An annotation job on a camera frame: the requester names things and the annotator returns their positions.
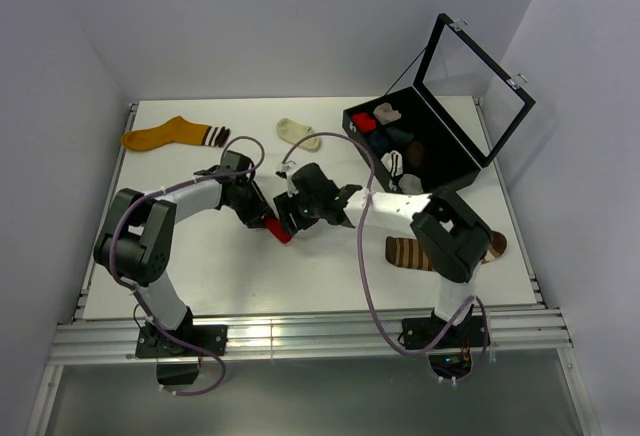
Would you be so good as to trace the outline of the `cream ankle sock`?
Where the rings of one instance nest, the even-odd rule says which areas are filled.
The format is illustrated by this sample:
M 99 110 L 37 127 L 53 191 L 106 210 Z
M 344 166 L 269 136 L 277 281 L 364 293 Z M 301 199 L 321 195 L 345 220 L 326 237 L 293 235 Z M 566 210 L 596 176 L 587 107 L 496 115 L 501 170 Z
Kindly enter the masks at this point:
M 289 118 L 280 119 L 275 126 L 276 135 L 284 142 L 294 145 L 302 138 L 314 134 L 315 131 L 312 126 L 300 124 Z M 311 137 L 303 141 L 299 148 L 308 152 L 317 152 L 321 147 L 321 140 L 319 137 Z

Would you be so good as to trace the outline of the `dark brown sock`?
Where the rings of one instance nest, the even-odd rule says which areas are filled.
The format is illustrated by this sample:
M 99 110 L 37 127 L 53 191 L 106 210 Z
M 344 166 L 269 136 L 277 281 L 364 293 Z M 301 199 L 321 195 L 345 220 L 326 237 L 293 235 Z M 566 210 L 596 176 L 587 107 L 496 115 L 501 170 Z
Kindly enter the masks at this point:
M 411 168 L 418 169 L 425 164 L 425 146 L 419 141 L 412 141 L 406 148 L 404 158 Z

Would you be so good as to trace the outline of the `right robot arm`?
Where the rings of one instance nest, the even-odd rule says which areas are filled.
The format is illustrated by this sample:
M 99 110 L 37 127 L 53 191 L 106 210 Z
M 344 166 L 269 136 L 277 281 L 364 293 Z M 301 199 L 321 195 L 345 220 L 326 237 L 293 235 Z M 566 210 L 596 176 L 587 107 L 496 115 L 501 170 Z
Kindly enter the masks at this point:
M 475 274 L 491 242 L 491 229 L 454 191 L 405 195 L 373 192 L 359 185 L 338 187 L 320 166 L 293 162 L 279 165 L 276 175 L 287 190 L 274 198 L 282 230 L 289 236 L 319 221 L 354 228 L 363 237 L 366 226 L 414 237 L 440 275 L 433 334 L 452 346 L 468 330 Z

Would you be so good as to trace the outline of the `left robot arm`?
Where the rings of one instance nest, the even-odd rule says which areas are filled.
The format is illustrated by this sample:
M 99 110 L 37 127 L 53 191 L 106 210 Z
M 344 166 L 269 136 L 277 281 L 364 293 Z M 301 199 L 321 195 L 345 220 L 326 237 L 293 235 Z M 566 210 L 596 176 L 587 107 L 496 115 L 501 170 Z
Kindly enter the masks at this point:
M 159 344 L 183 355 L 195 342 L 190 308 L 178 296 L 167 272 L 174 227 L 203 211 L 227 207 L 250 229 L 262 229 L 274 216 L 254 181 L 256 165 L 228 150 L 218 165 L 168 189 L 116 193 L 94 245 L 93 257 L 117 284 L 162 327 Z

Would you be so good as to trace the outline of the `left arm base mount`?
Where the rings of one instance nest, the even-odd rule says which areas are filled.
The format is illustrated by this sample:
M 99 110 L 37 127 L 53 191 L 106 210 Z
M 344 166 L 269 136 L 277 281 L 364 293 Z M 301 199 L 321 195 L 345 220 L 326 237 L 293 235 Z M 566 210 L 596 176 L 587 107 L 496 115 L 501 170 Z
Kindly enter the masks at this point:
M 202 359 L 225 354 L 226 325 L 196 325 L 182 332 L 162 333 L 150 322 L 139 328 L 136 359 L 156 360 L 156 379 L 160 385 L 182 389 L 200 375 Z

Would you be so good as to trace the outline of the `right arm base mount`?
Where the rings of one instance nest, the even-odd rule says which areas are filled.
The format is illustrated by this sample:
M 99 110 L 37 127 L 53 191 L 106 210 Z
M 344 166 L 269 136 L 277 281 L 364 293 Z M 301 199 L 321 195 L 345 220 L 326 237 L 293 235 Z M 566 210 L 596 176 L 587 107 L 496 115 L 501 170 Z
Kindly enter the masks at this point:
M 397 339 L 406 350 L 424 348 L 435 339 L 445 326 L 445 321 L 429 317 L 405 318 L 401 321 L 402 331 Z M 481 316 L 468 314 L 458 326 L 452 326 L 435 345 L 436 349 L 482 348 L 491 344 L 491 337 L 484 327 Z

